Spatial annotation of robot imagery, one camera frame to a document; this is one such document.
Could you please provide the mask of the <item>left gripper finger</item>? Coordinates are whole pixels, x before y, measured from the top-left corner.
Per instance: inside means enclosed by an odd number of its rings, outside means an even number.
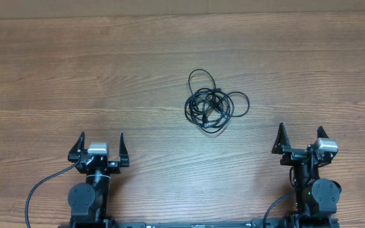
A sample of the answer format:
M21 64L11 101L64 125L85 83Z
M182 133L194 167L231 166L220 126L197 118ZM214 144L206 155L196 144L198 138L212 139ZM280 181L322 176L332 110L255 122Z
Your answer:
M68 152L68 161L75 163L82 156L85 145L85 132L82 132L77 140L77 142L73 145L72 149Z
M120 133L120 143L118 149L118 155L120 157L120 167L129 167L129 155L124 142L124 133Z

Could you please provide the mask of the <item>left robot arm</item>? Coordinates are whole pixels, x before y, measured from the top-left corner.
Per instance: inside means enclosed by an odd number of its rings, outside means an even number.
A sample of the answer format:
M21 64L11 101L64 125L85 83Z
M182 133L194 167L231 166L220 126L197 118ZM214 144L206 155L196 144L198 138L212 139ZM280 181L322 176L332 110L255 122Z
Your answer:
M83 132L68 152L68 161L72 162L80 174L86 176L84 182L74 185L68 193L71 207L70 227L117 227L114 218L107 215L112 174L120 174L121 169L129 166L129 155L124 143L124 134L120 134L118 149L119 161L110 161L109 147L105 142L92 142L85 145Z

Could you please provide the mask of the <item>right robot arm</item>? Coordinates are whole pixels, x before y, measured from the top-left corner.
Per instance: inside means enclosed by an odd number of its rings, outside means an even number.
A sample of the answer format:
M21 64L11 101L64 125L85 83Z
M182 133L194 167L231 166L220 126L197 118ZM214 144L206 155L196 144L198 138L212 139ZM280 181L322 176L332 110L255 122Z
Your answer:
M336 181L319 176L319 169L331 164L338 153L338 145L323 127L318 127L314 143L305 149L295 149L290 144L285 124L281 122L271 153L281 155L280 164L290 167L293 192L280 197L267 209L262 225L267 226L267 216L277 204L294 196L296 210L287 212L278 227L338 227L338 221L331 216L337 211L342 187Z

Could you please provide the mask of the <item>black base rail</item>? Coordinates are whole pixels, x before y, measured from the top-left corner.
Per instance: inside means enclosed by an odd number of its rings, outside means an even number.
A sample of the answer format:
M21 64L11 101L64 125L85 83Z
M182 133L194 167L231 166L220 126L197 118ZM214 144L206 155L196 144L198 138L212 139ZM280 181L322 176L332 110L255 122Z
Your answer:
M282 228L285 227L283 219L269 218L263 223L262 218L251 221L236 222L170 222L170 223L145 223L145 222L118 222L119 228Z

